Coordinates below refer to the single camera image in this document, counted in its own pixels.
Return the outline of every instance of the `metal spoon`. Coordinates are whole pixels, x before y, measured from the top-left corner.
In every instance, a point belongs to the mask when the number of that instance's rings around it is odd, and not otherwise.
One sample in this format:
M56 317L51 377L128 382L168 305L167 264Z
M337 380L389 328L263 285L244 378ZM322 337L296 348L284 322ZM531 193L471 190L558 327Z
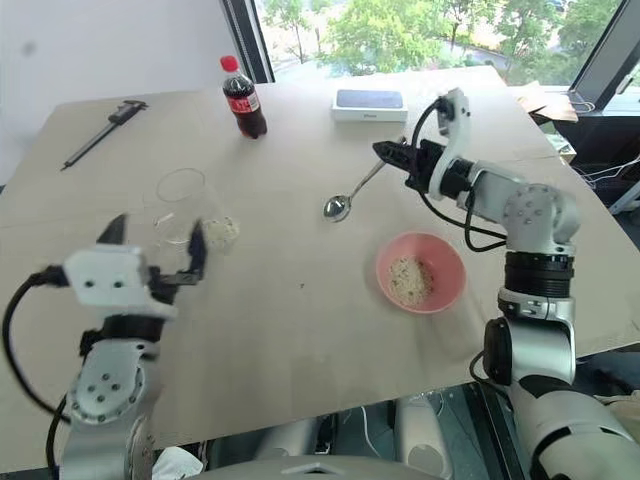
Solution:
M407 139L405 137L401 137L398 143L405 143ZM356 188L353 189L351 195L336 195L327 200L327 203L324 204L324 209L322 213L324 214L324 218L329 220L330 222L341 222L351 212L351 203L353 202L353 197L360 191L362 187L364 187L369 180L373 178L373 176L380 171L382 167L384 167L385 162L380 160L375 167L371 169L369 173L356 185Z

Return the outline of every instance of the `rice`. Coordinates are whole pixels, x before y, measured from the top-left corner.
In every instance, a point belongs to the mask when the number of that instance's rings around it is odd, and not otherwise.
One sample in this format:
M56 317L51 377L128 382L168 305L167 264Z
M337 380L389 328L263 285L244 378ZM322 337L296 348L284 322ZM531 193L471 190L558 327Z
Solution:
M401 257L389 267L389 290L406 307L417 307L433 291L433 278L420 260Z

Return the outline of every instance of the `bottle label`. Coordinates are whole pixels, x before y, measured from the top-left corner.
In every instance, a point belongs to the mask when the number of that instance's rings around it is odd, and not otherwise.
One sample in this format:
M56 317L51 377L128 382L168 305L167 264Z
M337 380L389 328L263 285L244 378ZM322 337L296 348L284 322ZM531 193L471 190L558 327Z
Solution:
M260 100L256 92L244 98L227 98L227 101L233 113L251 113L260 108Z

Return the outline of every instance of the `white box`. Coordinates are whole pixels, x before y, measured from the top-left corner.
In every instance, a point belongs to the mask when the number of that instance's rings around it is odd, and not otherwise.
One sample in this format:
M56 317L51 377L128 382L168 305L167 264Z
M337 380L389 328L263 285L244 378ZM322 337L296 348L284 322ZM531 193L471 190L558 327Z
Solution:
M331 106L337 122L406 122L408 109L397 90L336 91Z

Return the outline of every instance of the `pink bowl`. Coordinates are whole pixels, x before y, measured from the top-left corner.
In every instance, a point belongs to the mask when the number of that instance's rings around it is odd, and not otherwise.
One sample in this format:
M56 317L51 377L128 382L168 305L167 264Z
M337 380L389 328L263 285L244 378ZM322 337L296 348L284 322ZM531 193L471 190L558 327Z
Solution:
M433 291L421 305L408 307L400 303L389 289L389 268L398 258L414 257L425 265L433 277ZM464 264L458 252L435 235L403 233L378 253L378 284L389 300L413 313L435 313L449 308L458 299L466 279Z

